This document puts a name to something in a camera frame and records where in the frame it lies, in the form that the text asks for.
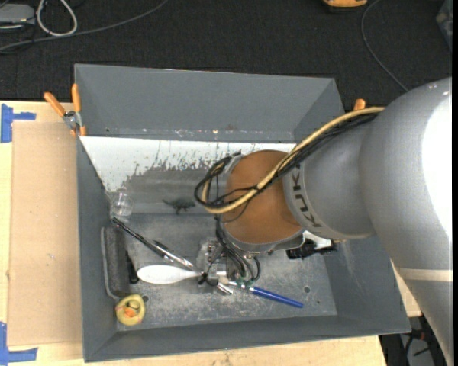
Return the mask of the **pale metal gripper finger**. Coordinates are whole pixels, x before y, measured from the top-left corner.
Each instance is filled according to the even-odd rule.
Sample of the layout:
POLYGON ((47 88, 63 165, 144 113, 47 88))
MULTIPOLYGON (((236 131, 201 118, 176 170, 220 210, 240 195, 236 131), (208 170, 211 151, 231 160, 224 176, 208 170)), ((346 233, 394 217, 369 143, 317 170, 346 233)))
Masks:
POLYGON ((215 269, 214 271, 204 272, 202 279, 208 284, 217 284, 219 282, 226 284, 229 281, 227 271, 225 269, 215 269))
POLYGON ((216 265, 223 256, 224 248, 216 238, 207 238, 199 243, 196 259, 199 268, 210 268, 216 265))

